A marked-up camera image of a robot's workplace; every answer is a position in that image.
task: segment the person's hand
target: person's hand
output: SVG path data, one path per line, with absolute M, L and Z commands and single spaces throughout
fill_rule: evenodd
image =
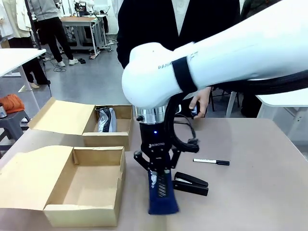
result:
M 194 119 L 205 117 L 211 90 L 211 87 L 204 88 L 203 90 L 198 91 L 197 95 L 193 97 L 189 104 L 189 109 L 192 110 L 196 106 L 197 101 L 200 103 L 200 112 L 194 117 Z

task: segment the black stapler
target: black stapler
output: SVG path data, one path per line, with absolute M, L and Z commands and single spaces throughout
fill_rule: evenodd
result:
M 187 175 L 185 173 L 176 172 L 172 182 L 173 188 L 176 190 L 207 196 L 208 183 L 204 180 Z

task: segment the sneaker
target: sneaker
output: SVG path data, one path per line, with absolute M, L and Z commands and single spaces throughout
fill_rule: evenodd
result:
M 116 132 L 116 114 L 113 108 L 100 110 L 98 132 Z
M 68 60 L 68 64 L 69 65 L 75 65 L 75 64 L 77 64 L 79 61 L 78 61 L 78 59 L 73 59 L 73 60 Z
M 61 61 L 61 62 L 59 62 L 59 63 L 57 64 L 57 66 L 59 66 L 59 67 L 65 67 L 65 63 L 64 63 L 63 61 Z

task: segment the black strap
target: black strap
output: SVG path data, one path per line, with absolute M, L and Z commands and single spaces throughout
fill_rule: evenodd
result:
M 192 75 L 189 71 L 187 57 L 182 57 L 172 62 L 175 78 L 181 90 L 185 93 L 192 93 L 198 90 L 193 82 Z

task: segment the box lid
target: box lid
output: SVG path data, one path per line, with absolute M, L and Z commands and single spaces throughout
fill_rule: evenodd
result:
M 31 129 L 82 135 L 95 105 L 50 98 L 28 123 Z
M 0 170 L 0 208 L 43 210 L 72 151 L 48 146 L 16 154 Z

